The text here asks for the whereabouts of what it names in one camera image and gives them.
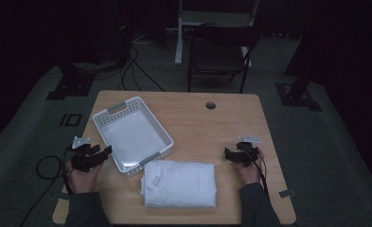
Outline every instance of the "human hand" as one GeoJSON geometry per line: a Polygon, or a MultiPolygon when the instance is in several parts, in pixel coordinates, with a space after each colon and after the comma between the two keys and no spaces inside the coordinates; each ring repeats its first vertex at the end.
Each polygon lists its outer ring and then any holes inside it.
{"type": "MultiPolygon", "coordinates": [[[[259,166],[260,170],[262,169],[262,159],[264,158],[262,150],[258,149],[256,164],[259,166]]],[[[260,183],[260,173],[256,165],[250,164],[247,167],[245,167],[243,163],[234,163],[234,165],[245,185],[249,183],[260,183]]]]}
{"type": "Polygon", "coordinates": [[[91,168],[89,172],[81,172],[77,169],[73,170],[71,162],[68,162],[66,166],[68,171],[71,172],[68,182],[70,182],[74,194],[95,192],[97,188],[97,175],[102,169],[103,163],[91,168]]]}

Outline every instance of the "sleeve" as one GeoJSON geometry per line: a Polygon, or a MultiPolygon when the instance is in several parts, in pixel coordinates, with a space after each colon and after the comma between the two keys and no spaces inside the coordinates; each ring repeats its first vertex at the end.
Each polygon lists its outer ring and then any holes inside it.
{"type": "Polygon", "coordinates": [[[240,191],[241,226],[281,226],[268,196],[260,183],[245,185],[240,191]]]}
{"type": "Polygon", "coordinates": [[[72,195],[64,226],[111,226],[103,210],[99,193],[72,195]]]}

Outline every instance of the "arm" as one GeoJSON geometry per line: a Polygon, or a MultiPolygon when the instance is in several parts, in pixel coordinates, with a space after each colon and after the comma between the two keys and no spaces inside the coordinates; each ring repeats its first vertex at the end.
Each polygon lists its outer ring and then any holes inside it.
{"type": "Polygon", "coordinates": [[[97,175],[102,165],[96,166],[89,172],[72,170],[69,182],[74,195],[70,198],[68,215],[64,226],[111,226],[96,191],[97,175]]]}
{"type": "MultiPolygon", "coordinates": [[[[264,155],[259,150],[256,161],[261,167],[264,155]]],[[[239,191],[241,198],[241,226],[281,226],[274,208],[268,196],[260,184],[260,174],[256,165],[245,167],[243,164],[236,164],[236,169],[244,182],[244,187],[239,191]]]]}
{"type": "Polygon", "coordinates": [[[99,193],[72,195],[64,226],[111,226],[103,210],[99,193]]]}
{"type": "Polygon", "coordinates": [[[241,226],[281,226],[260,183],[245,185],[240,191],[241,226]]]}

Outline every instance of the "chair leg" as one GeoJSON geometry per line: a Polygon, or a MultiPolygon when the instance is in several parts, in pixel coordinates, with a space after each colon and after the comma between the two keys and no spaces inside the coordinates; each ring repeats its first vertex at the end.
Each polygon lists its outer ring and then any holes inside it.
{"type": "Polygon", "coordinates": [[[247,71],[248,71],[248,62],[250,61],[250,58],[247,59],[247,63],[245,63],[245,66],[244,66],[244,72],[242,73],[242,81],[241,81],[241,85],[239,87],[239,93],[242,94],[242,90],[244,89],[244,82],[245,82],[245,78],[247,77],[247,71]]]}
{"type": "Polygon", "coordinates": [[[192,66],[191,66],[191,63],[189,63],[188,64],[188,71],[186,73],[186,80],[188,82],[188,86],[187,86],[187,91],[188,92],[191,92],[191,74],[192,74],[191,70],[192,70],[192,66]]]}
{"type": "Polygon", "coordinates": [[[236,74],[233,74],[232,75],[232,78],[229,79],[229,83],[231,83],[233,81],[233,78],[236,76],[236,74]]]}

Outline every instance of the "folded towel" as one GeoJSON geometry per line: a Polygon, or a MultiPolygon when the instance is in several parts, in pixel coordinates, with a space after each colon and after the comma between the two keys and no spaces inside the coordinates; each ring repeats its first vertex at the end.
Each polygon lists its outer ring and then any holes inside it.
{"type": "Polygon", "coordinates": [[[150,207],[215,207],[212,164],[152,161],[145,164],[141,194],[150,207]]]}

